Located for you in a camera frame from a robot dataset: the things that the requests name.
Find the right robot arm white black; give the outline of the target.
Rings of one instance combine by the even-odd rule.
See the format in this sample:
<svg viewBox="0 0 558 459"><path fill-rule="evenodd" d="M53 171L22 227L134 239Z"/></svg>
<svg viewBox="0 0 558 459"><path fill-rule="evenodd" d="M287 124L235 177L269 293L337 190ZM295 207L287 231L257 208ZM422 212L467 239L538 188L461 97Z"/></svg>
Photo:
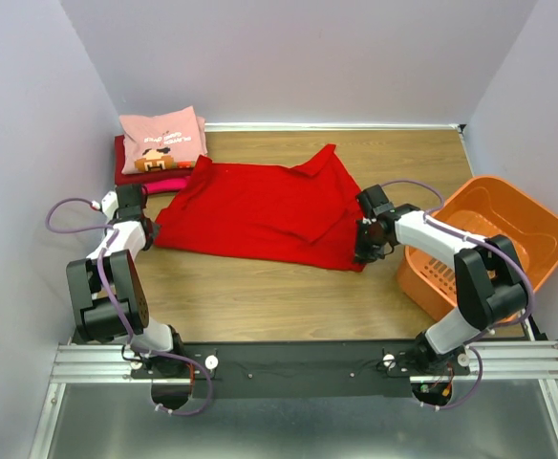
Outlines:
<svg viewBox="0 0 558 459"><path fill-rule="evenodd" d="M372 263L404 246L427 253L454 274L457 306L390 360L391 367L427 373L503 320L531 312L533 287L509 238L485 238L411 204L395 206L380 185L361 191L356 200L363 218L356 222L355 263Z"/></svg>

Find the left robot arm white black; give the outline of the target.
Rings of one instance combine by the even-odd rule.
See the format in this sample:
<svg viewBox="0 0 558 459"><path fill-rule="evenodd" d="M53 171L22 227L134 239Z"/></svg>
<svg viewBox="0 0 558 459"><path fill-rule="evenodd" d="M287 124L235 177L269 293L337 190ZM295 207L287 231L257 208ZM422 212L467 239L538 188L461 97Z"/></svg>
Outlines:
<svg viewBox="0 0 558 459"><path fill-rule="evenodd" d="M149 357L182 356L180 335L151 317L135 264L159 232L145 214L147 199L144 186L127 185L92 203L107 218L103 237L96 249L66 267L75 334L85 343L119 343Z"/></svg>

